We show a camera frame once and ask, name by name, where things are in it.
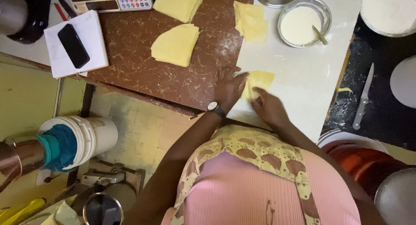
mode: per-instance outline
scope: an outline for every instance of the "smartphone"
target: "smartphone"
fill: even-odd
[[[74,67],[80,69],[89,61],[89,55],[72,24],[65,25],[59,32],[58,38],[70,57]]]

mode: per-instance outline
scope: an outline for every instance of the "knife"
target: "knife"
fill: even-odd
[[[58,0],[58,1],[71,18],[75,18],[76,16],[78,16],[75,13],[75,11],[72,9],[72,7],[65,0]]]
[[[374,75],[374,63],[371,65],[370,72],[368,72],[367,81],[364,85],[363,93],[361,94],[360,104],[358,105],[357,114],[355,115],[354,122],[352,123],[352,128],[355,130],[360,129],[361,119],[364,114],[364,107],[368,104],[368,91],[370,90],[371,82],[373,81]]]

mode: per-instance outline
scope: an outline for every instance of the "wristwatch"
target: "wristwatch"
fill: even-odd
[[[213,101],[210,104],[208,104],[207,109],[208,109],[208,111],[214,111],[222,119],[226,118],[226,116],[227,116],[227,114],[221,109],[221,107],[218,105],[218,102],[216,102],[216,101]]]

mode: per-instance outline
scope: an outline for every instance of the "watch face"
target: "watch face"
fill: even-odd
[[[212,111],[213,109],[215,109],[215,108],[217,107],[217,105],[218,105],[218,103],[217,103],[216,101],[211,102],[211,103],[208,105],[208,110],[209,110],[209,111]]]

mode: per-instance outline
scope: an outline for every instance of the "apron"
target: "apron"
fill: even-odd
[[[200,175],[201,165],[222,152],[256,165],[296,184],[306,225],[321,225],[299,148],[262,129],[228,125],[198,147],[186,163],[179,180],[171,225],[183,225],[185,198]]]

